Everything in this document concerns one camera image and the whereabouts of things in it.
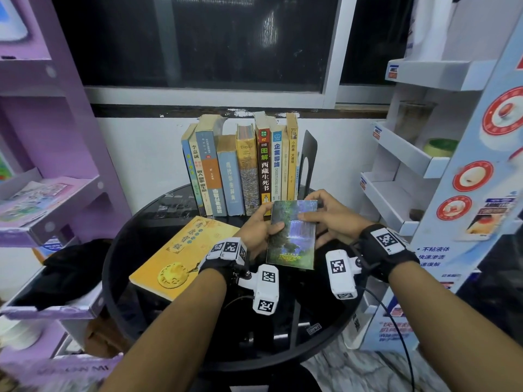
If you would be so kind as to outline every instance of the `purple shelving unit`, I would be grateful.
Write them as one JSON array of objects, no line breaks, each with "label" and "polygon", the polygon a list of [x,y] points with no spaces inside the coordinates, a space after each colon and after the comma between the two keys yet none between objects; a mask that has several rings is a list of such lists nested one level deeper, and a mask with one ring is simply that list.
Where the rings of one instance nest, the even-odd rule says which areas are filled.
[{"label": "purple shelving unit", "polygon": [[29,35],[0,43],[0,134],[26,170],[90,183],[30,228],[0,231],[0,247],[39,246],[66,226],[82,242],[112,238],[131,212],[53,4],[12,2]]}]

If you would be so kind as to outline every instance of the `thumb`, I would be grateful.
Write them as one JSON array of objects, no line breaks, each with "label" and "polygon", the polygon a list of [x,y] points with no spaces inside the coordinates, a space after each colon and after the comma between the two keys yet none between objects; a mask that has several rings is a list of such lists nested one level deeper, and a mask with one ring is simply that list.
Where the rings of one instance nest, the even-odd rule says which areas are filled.
[{"label": "thumb", "polygon": [[270,224],[267,227],[267,233],[269,235],[274,235],[277,232],[280,232],[281,230],[283,230],[284,227],[285,227],[285,223],[284,222],[279,222],[279,223],[276,223],[276,224]]},{"label": "thumb", "polygon": [[297,217],[304,222],[325,223],[327,212],[305,212],[300,213]]}]

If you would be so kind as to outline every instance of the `book spine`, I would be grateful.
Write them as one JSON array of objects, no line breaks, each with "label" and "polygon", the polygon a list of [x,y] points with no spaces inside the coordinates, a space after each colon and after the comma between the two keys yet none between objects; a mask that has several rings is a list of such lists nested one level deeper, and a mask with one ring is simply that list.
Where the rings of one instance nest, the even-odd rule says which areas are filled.
[{"label": "book spine", "polygon": [[203,200],[203,207],[205,209],[206,216],[212,216],[211,198],[209,197],[209,191],[207,191],[207,184],[205,183],[205,174],[203,173],[203,164],[201,163],[200,150],[198,149],[198,143],[196,140],[196,133],[193,133],[189,138],[189,145],[193,152],[193,162],[196,168],[196,178],[200,185],[201,198]]},{"label": "book spine", "polygon": [[271,198],[281,200],[281,131],[272,132],[271,143]]},{"label": "book spine", "polygon": [[287,127],[289,132],[289,184],[287,188],[287,199],[296,199],[296,162],[297,162],[297,127]]},{"label": "book spine", "polygon": [[281,139],[281,199],[287,199],[289,186],[289,138],[286,134]]},{"label": "book spine", "polygon": [[187,167],[187,173],[189,174],[191,185],[193,186],[194,199],[196,200],[196,204],[198,205],[198,211],[200,212],[200,216],[205,216],[205,206],[203,205],[203,198],[200,192],[200,184],[198,183],[196,171],[194,169],[193,152],[191,151],[191,147],[189,146],[189,140],[182,140],[181,147],[184,151],[185,166]]},{"label": "book spine", "polygon": [[258,185],[258,154],[254,139],[236,140],[239,175],[242,179],[242,191],[245,213],[251,216],[260,207]]},{"label": "book spine", "polygon": [[223,193],[226,198],[227,214],[240,216],[245,214],[243,206],[242,185],[239,177],[236,151],[218,153],[220,173],[222,175]]},{"label": "book spine", "polygon": [[297,194],[300,190],[300,162],[298,161],[300,158],[300,153],[298,152],[296,155],[296,178],[294,180],[294,199],[297,200]]},{"label": "book spine", "polygon": [[260,172],[260,199],[261,203],[270,202],[270,129],[259,129],[258,138],[258,165]]},{"label": "book spine", "polygon": [[196,132],[196,141],[198,142],[205,183],[207,184],[211,200],[212,215],[226,216],[226,202],[223,195],[218,156],[214,145],[214,134],[212,131]]}]

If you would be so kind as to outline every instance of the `round table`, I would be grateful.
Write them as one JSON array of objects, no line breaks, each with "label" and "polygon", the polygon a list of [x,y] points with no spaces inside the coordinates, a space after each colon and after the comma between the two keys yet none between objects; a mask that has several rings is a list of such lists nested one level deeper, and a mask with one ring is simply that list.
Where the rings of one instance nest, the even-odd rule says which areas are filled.
[{"label": "round table", "polygon": [[[133,286],[129,275],[197,215],[193,191],[186,185],[145,206],[114,239],[102,273],[103,294],[111,317],[130,341],[140,337],[168,302]],[[248,217],[216,219],[241,227]],[[347,245],[332,241],[316,250],[314,270],[278,266],[280,298],[271,316],[256,314],[248,298],[231,303],[253,293],[239,286],[229,289],[202,372],[253,372],[303,362],[336,338],[361,296],[341,301],[330,291],[325,253],[335,249],[352,255]],[[256,272],[264,261],[260,257],[251,261],[251,271]],[[367,280],[358,275],[356,282],[365,286]]]}]

